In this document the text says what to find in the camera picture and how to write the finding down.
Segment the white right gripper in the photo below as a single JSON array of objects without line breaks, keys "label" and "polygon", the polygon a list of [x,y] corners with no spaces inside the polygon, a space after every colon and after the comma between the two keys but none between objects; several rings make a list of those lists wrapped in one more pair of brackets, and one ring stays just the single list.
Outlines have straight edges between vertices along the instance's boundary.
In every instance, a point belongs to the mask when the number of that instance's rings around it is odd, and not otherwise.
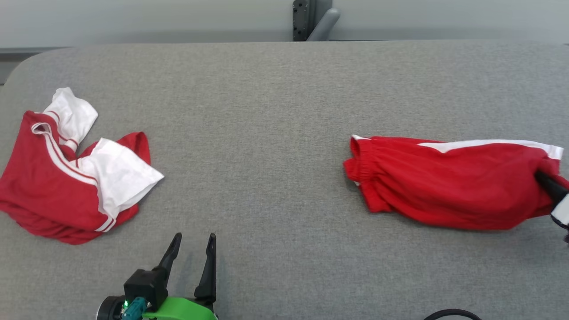
[{"label": "white right gripper", "polygon": [[559,227],[569,230],[569,195],[568,189],[562,186],[544,172],[536,172],[535,179],[539,186],[549,195],[553,204],[556,204],[550,213],[551,218]]}]

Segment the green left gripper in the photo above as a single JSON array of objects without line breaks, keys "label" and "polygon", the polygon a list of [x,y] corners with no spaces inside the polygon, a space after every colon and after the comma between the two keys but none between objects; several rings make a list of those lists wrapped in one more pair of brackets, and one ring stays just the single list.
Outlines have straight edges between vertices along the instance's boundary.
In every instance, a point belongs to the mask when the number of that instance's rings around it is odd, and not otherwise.
[{"label": "green left gripper", "polygon": [[[160,275],[164,285],[168,284],[173,262],[176,260],[182,241],[182,233],[173,237],[159,264],[153,272]],[[206,246],[206,262],[199,285],[194,290],[195,302],[179,296],[169,296],[156,312],[146,311],[142,318],[149,320],[217,320],[217,316],[206,306],[216,302],[217,249],[216,235],[211,233]]]}]

